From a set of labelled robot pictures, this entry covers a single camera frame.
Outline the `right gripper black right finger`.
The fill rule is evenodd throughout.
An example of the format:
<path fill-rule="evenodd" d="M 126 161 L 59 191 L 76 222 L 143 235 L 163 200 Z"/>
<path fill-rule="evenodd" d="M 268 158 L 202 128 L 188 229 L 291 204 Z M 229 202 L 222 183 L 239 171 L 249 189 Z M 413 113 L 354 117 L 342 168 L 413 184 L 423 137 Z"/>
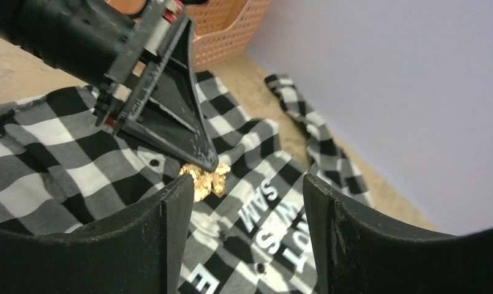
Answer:
<path fill-rule="evenodd" d="M 493 228 L 453 236 L 384 215 L 308 174 L 320 293 L 493 293 Z"/>

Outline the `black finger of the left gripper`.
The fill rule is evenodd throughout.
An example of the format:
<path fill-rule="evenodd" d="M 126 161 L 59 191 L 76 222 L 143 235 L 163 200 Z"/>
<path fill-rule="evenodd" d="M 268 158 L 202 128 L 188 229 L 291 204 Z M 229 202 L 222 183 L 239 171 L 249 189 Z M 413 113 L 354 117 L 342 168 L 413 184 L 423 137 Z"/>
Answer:
<path fill-rule="evenodd" d="M 142 59 L 145 69 L 134 79 L 130 97 L 116 119 L 116 133 L 124 132 L 212 172 L 219 159 L 195 89 L 190 52 L 195 23 L 182 18 L 161 32 L 159 53 Z"/>

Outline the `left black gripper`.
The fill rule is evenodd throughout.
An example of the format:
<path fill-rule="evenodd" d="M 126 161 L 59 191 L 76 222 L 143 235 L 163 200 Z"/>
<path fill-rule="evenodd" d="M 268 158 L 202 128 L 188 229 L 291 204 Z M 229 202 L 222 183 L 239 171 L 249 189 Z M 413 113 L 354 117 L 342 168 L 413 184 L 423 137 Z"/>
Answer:
<path fill-rule="evenodd" d="M 97 88 L 97 125 L 143 122 L 185 6 L 146 1 L 140 21 L 105 1 L 0 1 L 0 38 Z"/>

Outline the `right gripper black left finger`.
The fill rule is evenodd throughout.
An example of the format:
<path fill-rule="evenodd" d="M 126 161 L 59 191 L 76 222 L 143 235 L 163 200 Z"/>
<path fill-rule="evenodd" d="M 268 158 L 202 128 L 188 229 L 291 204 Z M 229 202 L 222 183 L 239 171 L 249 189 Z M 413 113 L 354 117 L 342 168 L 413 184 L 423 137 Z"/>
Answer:
<path fill-rule="evenodd" d="M 0 293 L 175 293 L 193 199 L 184 175 L 72 233 L 0 230 Z"/>

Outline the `gold glitter brooch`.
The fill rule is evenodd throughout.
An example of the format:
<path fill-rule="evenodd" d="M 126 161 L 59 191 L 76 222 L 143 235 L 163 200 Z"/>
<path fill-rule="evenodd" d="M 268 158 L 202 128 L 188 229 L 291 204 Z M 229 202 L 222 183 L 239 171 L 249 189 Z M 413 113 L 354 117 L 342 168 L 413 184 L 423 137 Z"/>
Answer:
<path fill-rule="evenodd" d="M 194 202 L 200 202 L 214 193 L 217 197 L 223 197 L 225 193 L 226 175 L 231 168 L 227 164 L 220 162 L 217 168 L 208 172 L 194 164 L 184 164 L 179 175 L 188 174 L 194 182 Z"/>

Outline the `black white plaid shirt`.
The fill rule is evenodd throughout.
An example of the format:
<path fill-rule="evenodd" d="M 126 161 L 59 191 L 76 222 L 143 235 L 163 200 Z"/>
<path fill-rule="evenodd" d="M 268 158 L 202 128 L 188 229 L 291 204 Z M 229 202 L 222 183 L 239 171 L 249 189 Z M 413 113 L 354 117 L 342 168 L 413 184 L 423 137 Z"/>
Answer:
<path fill-rule="evenodd" d="M 318 176 L 374 206 L 355 164 L 286 74 L 265 83 L 308 133 L 311 166 L 280 143 L 279 126 L 246 114 L 211 72 L 196 90 L 219 160 L 223 196 L 194 205 L 179 293 L 317 293 L 303 179 Z M 94 124 L 96 90 L 70 87 L 0 105 L 0 229 L 71 233 L 158 192 L 180 161 Z"/>

